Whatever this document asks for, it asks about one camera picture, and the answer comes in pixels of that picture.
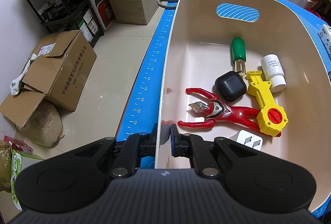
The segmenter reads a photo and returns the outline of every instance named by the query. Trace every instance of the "burlap sack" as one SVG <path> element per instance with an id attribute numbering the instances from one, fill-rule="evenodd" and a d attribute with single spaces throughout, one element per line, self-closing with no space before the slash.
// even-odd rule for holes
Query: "burlap sack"
<path id="1" fill-rule="evenodd" d="M 10 192 L 12 150 L 6 141 L 0 141 L 0 191 Z"/>
<path id="2" fill-rule="evenodd" d="M 20 132 L 43 146 L 52 146 L 60 140 L 63 125 L 59 112 L 52 103 L 42 101 Z"/>

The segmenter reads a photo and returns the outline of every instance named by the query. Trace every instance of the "white pill bottle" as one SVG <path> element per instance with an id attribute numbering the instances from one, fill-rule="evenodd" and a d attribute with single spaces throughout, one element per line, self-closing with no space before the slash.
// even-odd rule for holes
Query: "white pill bottle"
<path id="1" fill-rule="evenodd" d="M 276 55 L 266 55 L 261 60 L 261 66 L 264 72 L 265 80 L 271 82 L 271 92 L 280 92 L 286 88 L 284 71 Z"/>

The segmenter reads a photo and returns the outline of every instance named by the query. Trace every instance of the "black metal shelf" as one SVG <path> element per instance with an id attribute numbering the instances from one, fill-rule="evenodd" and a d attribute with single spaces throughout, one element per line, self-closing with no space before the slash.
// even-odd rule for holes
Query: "black metal shelf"
<path id="1" fill-rule="evenodd" d="M 79 29 L 77 18 L 79 17 L 79 15 L 81 14 L 81 12 L 85 8 L 88 7 L 90 9 L 91 13 L 92 13 L 92 16 L 93 16 L 93 19 L 94 19 L 95 23 L 98 26 L 98 31 L 96 32 L 96 34 L 94 34 L 94 37 L 93 37 L 93 39 L 90 42 L 91 46 L 94 47 L 95 44 L 96 44 L 96 42 L 100 38 L 100 36 L 103 36 L 104 35 L 104 32 L 102 30 L 102 26 L 101 26 L 101 24 L 99 22 L 99 19 L 98 19 L 97 15 L 95 14 L 94 9 L 92 8 L 92 5 L 91 5 L 90 0 L 82 0 L 82 3 L 80 3 L 80 4 L 79 4 L 79 0 L 78 0 L 78 2 L 76 3 L 76 5 L 79 5 L 79 6 L 78 7 L 75 6 L 74 9 L 72 9 L 72 1 L 74 1 L 74 0 L 71 0 L 71 1 L 61 0 L 61 2 L 63 4 L 63 7 L 66 10 L 67 15 L 65 16 L 66 13 L 64 12 L 64 15 L 63 16 L 65 16 L 65 17 L 59 18 L 59 16 L 57 16 L 57 18 L 54 18 L 53 20 L 49 20 L 49 21 L 47 21 L 47 20 L 45 21 L 44 20 L 44 18 L 42 17 L 42 15 L 40 15 L 38 13 L 38 11 L 36 10 L 36 8 L 31 3 L 30 0 L 26 0 L 26 1 L 29 3 L 29 5 L 33 9 L 34 13 L 40 19 L 41 25 L 43 25 L 44 27 L 46 27 L 47 30 L 50 33 L 53 33 L 53 32 L 51 31 L 51 29 L 49 27 L 55 27 L 57 25 L 63 26 L 65 24 L 67 24 L 67 25 L 70 24 L 71 27 L 67 27 L 68 29 L 70 29 L 70 28 Z"/>
<path id="2" fill-rule="evenodd" d="M 84 0 L 84 2 L 73 12 L 73 14 L 71 16 L 68 16 L 67 18 L 61 18 L 61 19 L 52 20 L 49 22 L 44 22 L 44 23 L 41 23 L 41 25 L 46 27 L 46 26 L 52 26 L 52 25 L 58 25 L 58 24 L 72 23 L 86 6 L 88 6 L 88 0 Z"/>

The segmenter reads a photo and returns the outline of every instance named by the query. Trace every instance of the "open cardboard box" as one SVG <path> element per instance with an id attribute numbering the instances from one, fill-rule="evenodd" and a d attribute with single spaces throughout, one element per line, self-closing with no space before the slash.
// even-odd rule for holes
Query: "open cardboard box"
<path id="1" fill-rule="evenodd" d="M 247 22 L 220 17 L 216 8 L 222 3 L 254 8 L 259 18 Z M 188 159 L 171 156 L 169 128 L 161 128 L 161 123 L 204 121 L 188 104 L 206 100 L 186 95 L 185 89 L 201 87 L 216 93 L 216 78 L 233 70 L 229 45 L 234 37 L 245 41 L 247 71 L 261 70 L 260 61 L 267 54 L 279 57 L 287 88 L 273 96 L 284 107 L 289 122 L 281 137 L 255 134 L 263 136 L 261 151 L 312 173 L 317 191 L 309 209 L 314 210 L 331 191 L 331 169 L 327 165 L 331 160 L 331 85 L 304 25 L 293 11 L 275 0 L 179 0 L 163 70 L 155 167 L 190 167 Z M 231 105 L 259 109 L 256 98 L 248 94 Z M 217 123 L 212 129 L 178 129 L 213 141 L 218 136 L 229 138 L 243 127 Z"/>
<path id="2" fill-rule="evenodd" d="M 17 96 L 9 94 L 0 105 L 0 112 L 20 128 L 43 99 L 75 111 L 97 57 L 80 30 L 46 35 L 33 53 L 39 56 L 23 78 L 24 89 Z"/>

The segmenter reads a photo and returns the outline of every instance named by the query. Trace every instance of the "bin handle hole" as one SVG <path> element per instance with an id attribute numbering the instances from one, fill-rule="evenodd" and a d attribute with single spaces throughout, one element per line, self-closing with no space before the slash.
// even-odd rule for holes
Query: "bin handle hole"
<path id="1" fill-rule="evenodd" d="M 236 4 L 222 3 L 216 7 L 216 13 L 222 18 L 232 18 L 254 22 L 259 18 L 259 11 L 254 8 Z"/>

